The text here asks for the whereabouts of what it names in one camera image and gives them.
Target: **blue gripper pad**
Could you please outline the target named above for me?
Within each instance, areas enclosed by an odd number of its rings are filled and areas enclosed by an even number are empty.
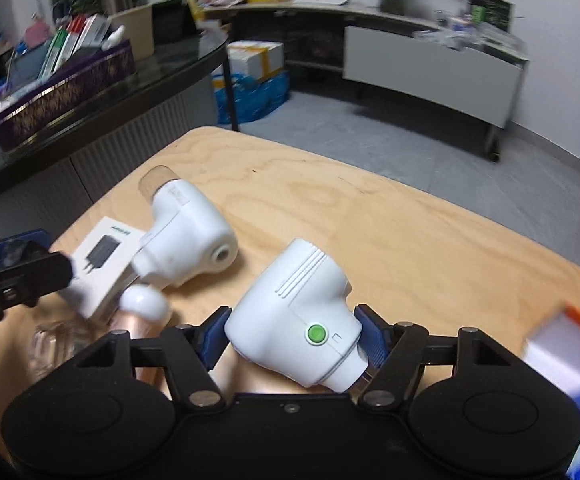
[[[19,235],[11,236],[0,240],[0,269],[3,267],[3,259],[6,255],[5,249],[9,242],[13,240],[22,240],[24,242],[36,242],[43,248],[48,249],[52,243],[50,235],[43,229],[35,229],[33,231],[27,231]]]
[[[361,322],[361,338],[359,346],[368,355],[368,361],[379,369],[388,358],[390,351],[385,344],[382,330],[375,325],[372,319],[358,306],[355,307],[355,317]]]
[[[209,326],[204,327],[203,342],[201,350],[197,353],[199,359],[206,367],[206,370],[212,370],[228,346],[228,337],[225,335],[225,323],[230,317],[231,309],[226,308],[219,317]]]

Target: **gray floor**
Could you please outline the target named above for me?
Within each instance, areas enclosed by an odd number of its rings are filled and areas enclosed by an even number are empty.
[[[293,79],[291,99],[245,133],[358,166],[465,207],[580,265],[580,171],[521,137],[481,156],[479,121],[330,76]]]

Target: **cork stopper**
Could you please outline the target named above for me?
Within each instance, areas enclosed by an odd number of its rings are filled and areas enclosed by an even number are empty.
[[[152,197],[161,187],[178,179],[177,174],[167,166],[156,166],[142,176],[139,181],[139,192],[148,202],[152,202]]]

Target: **green power button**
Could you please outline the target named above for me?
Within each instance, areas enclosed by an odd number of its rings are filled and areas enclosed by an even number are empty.
[[[308,329],[308,339],[315,344],[323,343],[326,340],[326,329],[321,325],[312,325]]]

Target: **white ball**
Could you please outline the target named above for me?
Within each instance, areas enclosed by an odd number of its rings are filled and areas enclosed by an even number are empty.
[[[130,285],[119,298],[119,310],[131,312],[153,323],[163,321],[170,312],[168,301],[150,285]]]

